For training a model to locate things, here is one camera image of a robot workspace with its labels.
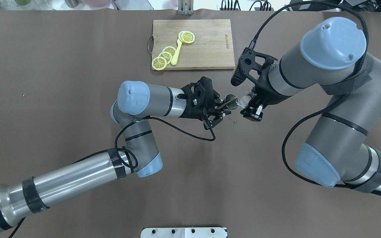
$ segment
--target wooden cutting board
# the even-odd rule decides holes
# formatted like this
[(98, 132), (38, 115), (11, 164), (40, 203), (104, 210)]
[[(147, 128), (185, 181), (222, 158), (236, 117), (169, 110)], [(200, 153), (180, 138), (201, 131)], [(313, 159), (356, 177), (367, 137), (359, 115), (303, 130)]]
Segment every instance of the wooden cutting board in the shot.
[(177, 35), (182, 30), (193, 32), (195, 41), (183, 43), (177, 64), (170, 64), (165, 70), (235, 68), (229, 19), (154, 20), (152, 59), (166, 46), (177, 48)]

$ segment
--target table surface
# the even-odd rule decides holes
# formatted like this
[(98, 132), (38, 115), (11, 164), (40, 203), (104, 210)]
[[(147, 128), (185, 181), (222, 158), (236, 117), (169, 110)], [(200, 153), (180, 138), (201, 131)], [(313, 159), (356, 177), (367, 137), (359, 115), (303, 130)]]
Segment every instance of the table surface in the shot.
[[(232, 70), (150, 69), (153, 20), (230, 19), (235, 59), (271, 12), (175, 10), (86, 12), (0, 11), (0, 184), (42, 175), (102, 149), (120, 128), (109, 109), (125, 80), (181, 88), (206, 76), (225, 96)], [(281, 57), (324, 19), (345, 13), (283, 12), (260, 35), (256, 50)], [(381, 13), (363, 13), (369, 51), (381, 59)], [(230, 238), (381, 237), (381, 198), (308, 184), (281, 161), (281, 143), (300, 118), (324, 107), (313, 86), (268, 107), (261, 122), (234, 111), (214, 128), (214, 142), (151, 122), (164, 168), (131, 175), (27, 217), (17, 237), (130, 237), (146, 227), (224, 226)], [(202, 122), (166, 118), (199, 136)], [(316, 122), (295, 131), (290, 163)], [(366, 144), (381, 151), (381, 119)], [(7, 237), (12, 230), (0, 233)]]

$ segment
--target white metal plate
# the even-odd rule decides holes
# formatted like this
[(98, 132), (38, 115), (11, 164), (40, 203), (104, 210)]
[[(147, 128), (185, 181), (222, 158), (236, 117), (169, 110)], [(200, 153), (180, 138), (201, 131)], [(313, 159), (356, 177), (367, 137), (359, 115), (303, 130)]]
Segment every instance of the white metal plate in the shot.
[(223, 227), (146, 228), (141, 238), (227, 238)]

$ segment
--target brown table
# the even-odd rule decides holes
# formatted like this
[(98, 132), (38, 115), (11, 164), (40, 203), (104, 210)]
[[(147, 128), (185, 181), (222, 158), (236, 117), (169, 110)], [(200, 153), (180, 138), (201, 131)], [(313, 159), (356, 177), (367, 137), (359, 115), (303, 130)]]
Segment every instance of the brown table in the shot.
[[(237, 59), (270, 14), (1, 11), (0, 183), (17, 183), (111, 148), (119, 127), (109, 109), (125, 80), (181, 88), (206, 76), (222, 96), (253, 86), (248, 81), (231, 86), (232, 70), (152, 71), (147, 39), (153, 20), (231, 19)], [(336, 15), (348, 16), (283, 12), (261, 34), (256, 50), (281, 57)], [(381, 13), (363, 16), (369, 51), (381, 59)], [(225, 226), (230, 238), (381, 237), (380, 198), (310, 185), (281, 161), (287, 131), (328, 100), (315, 86), (268, 107), (259, 123), (235, 111), (215, 128), (215, 142), (151, 122), (164, 162), (160, 172), (129, 176), (31, 215), (16, 236), (138, 238), (144, 227)], [(168, 121), (209, 137), (200, 121)], [(291, 164), (315, 122), (304, 123), (291, 137)], [(366, 143), (381, 150), (381, 120)]]

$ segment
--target yellow knife handle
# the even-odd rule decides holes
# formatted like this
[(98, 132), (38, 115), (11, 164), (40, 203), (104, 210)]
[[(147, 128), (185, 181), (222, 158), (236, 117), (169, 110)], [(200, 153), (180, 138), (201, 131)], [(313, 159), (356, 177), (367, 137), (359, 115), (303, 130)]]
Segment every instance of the yellow knife handle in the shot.
[(179, 59), (180, 47), (182, 47), (182, 42), (179, 39), (177, 39), (177, 49), (176, 49), (176, 52), (174, 52), (173, 58), (171, 59), (171, 64), (172, 65), (176, 65), (177, 64), (177, 60)]

